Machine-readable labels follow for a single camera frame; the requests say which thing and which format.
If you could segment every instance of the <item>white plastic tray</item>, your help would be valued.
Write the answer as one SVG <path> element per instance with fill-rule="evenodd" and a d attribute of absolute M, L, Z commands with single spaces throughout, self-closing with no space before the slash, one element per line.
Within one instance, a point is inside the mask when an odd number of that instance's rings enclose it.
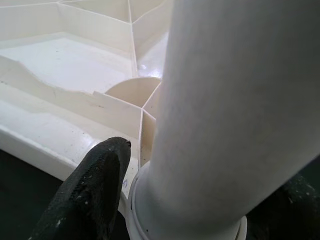
<path fill-rule="evenodd" d="M 0 149 L 64 180 L 98 142 L 150 159 L 171 0 L 0 2 Z"/>

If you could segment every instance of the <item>pvc pipe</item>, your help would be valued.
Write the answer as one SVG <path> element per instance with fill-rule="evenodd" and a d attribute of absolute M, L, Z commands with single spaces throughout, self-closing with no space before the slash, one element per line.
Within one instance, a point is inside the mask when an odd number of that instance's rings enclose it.
<path fill-rule="evenodd" d="M 133 192 L 144 238 L 231 239 L 319 153 L 319 8 L 175 1 L 152 158 Z"/>

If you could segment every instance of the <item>white pipe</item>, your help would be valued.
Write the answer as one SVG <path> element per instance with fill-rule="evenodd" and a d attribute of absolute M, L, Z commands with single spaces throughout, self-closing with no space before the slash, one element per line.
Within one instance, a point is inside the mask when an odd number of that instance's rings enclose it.
<path fill-rule="evenodd" d="M 320 152 L 319 9 L 175 1 L 152 158 L 133 193 L 145 237 L 232 229 Z"/>

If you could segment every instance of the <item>white plastic surface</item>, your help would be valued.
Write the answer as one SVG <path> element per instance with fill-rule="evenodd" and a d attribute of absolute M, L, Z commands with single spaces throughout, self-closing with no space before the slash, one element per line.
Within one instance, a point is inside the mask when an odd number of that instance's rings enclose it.
<path fill-rule="evenodd" d="M 145 116 L 155 119 L 143 108 L 160 84 L 154 76 L 162 76 L 171 7 L 171 0 L 1 1 L 0 149 L 64 180 L 98 142 L 127 138 L 128 197 L 141 144 L 152 145 Z"/>

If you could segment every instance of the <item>dark floor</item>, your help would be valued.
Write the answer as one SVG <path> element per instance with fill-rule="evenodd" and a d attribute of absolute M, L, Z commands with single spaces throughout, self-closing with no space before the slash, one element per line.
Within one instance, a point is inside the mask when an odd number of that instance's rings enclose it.
<path fill-rule="evenodd" d="M 301 173 L 320 191 L 320 157 Z M 0 239 L 28 239 L 61 183 L 0 150 Z"/>

